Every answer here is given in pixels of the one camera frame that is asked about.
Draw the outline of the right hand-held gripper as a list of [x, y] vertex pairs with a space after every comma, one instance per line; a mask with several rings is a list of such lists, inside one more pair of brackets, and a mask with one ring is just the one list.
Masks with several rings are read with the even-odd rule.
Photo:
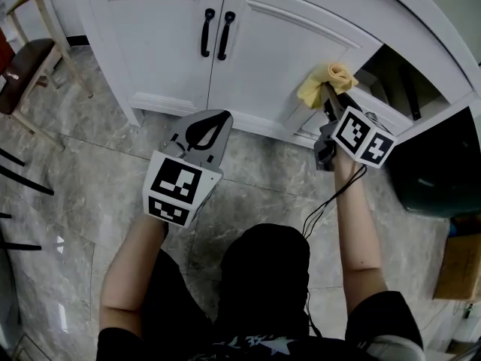
[[[324, 112], [330, 123], [320, 128], [320, 136], [314, 144], [316, 168], [331, 171], [338, 150], [343, 150], [356, 162], [381, 168], [397, 138], [381, 123], [352, 107], [352, 99], [346, 93], [337, 94], [329, 83], [327, 92], [329, 99], [324, 103]], [[335, 108], [346, 108], [340, 119]]]

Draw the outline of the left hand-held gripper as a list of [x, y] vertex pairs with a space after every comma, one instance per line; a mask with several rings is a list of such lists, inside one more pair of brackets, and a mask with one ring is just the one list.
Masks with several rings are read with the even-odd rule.
[[229, 111], [199, 111], [174, 123], [165, 148], [150, 159], [142, 191], [145, 214], [192, 225], [223, 178], [220, 164], [233, 122]]

